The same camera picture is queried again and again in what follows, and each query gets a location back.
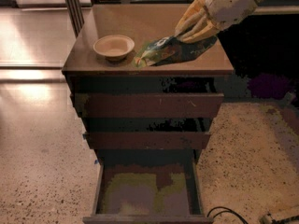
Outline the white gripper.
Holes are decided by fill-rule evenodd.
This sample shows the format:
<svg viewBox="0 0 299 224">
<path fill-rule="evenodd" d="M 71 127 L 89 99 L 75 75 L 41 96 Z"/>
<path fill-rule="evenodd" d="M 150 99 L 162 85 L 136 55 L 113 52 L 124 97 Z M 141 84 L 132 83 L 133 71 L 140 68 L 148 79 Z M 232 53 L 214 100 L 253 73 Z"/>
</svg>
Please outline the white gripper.
<svg viewBox="0 0 299 224">
<path fill-rule="evenodd" d="M 194 0 L 175 28 L 183 43 L 195 43 L 242 22 L 258 5 L 258 0 Z"/>
</svg>

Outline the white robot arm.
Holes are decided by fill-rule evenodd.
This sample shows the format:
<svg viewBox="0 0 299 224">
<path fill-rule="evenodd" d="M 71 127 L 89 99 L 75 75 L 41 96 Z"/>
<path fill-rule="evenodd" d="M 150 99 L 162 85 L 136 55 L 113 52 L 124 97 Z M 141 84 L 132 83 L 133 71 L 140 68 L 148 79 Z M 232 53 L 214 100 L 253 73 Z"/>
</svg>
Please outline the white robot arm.
<svg viewBox="0 0 299 224">
<path fill-rule="evenodd" d="M 239 24 L 263 0 L 194 0 L 175 28 L 175 37 L 194 43 Z"/>
</svg>

